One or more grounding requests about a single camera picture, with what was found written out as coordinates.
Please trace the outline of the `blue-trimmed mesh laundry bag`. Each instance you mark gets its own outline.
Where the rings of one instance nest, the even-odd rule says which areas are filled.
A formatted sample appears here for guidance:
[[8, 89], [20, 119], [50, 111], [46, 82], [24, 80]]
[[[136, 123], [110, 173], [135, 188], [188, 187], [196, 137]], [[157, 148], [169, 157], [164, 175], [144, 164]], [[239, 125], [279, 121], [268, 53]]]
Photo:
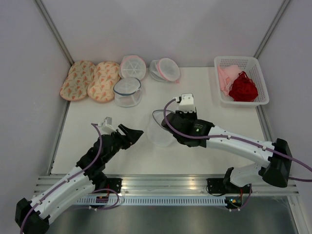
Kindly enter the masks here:
[[168, 147], [176, 141], [173, 135], [161, 125], [163, 120], [164, 110], [154, 110], [147, 125], [147, 138], [158, 147]]

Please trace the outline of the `red lace bra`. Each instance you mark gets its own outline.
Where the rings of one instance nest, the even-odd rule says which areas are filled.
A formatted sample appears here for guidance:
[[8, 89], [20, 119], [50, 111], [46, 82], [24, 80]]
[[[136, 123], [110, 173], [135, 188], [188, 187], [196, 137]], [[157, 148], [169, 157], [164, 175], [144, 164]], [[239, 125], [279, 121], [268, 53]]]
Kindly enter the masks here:
[[229, 96], [234, 101], [253, 102], [258, 97], [258, 90], [255, 83], [247, 76], [246, 72], [239, 73], [238, 78], [233, 82]]

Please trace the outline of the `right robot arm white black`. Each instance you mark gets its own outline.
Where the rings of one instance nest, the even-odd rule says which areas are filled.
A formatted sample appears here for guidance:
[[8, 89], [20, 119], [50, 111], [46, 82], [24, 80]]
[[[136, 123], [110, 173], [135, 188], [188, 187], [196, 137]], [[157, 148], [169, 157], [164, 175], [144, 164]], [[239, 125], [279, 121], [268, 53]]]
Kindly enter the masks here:
[[223, 150], [252, 161], [248, 166], [227, 169], [222, 186], [229, 193], [260, 181], [278, 188], [288, 185], [292, 154], [283, 139], [275, 142], [250, 139], [197, 119], [195, 113], [180, 111], [165, 114], [161, 126], [182, 145]]

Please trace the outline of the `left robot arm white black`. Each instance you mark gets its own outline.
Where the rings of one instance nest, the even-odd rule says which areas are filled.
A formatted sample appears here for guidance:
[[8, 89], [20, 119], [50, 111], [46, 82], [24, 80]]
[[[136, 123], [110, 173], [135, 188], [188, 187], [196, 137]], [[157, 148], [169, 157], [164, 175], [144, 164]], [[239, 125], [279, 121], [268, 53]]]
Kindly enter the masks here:
[[143, 133], [120, 124], [109, 134], [99, 134], [93, 146], [62, 179], [31, 200], [23, 198], [17, 203], [15, 222], [20, 233], [44, 234], [78, 199], [107, 190], [107, 177], [103, 173], [106, 163], [120, 150], [133, 146]]

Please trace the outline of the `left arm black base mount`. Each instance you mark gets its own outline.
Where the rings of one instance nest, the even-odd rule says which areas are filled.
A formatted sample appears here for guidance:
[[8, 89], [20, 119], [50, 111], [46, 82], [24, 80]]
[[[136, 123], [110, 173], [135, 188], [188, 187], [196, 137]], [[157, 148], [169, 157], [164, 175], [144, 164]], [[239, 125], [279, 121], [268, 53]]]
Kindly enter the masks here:
[[95, 180], [95, 190], [93, 193], [112, 193], [114, 192], [120, 193], [122, 187], [122, 179], [121, 178], [106, 178], [106, 177], [98, 177]]

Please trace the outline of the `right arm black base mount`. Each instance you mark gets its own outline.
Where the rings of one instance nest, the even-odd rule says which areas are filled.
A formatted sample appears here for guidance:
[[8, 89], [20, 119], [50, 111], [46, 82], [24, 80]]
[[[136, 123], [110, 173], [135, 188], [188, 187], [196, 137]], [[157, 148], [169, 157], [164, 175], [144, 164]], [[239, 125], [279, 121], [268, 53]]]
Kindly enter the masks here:
[[223, 178], [208, 178], [207, 179], [208, 193], [212, 195], [225, 195], [225, 194], [239, 194], [240, 188], [233, 185]]

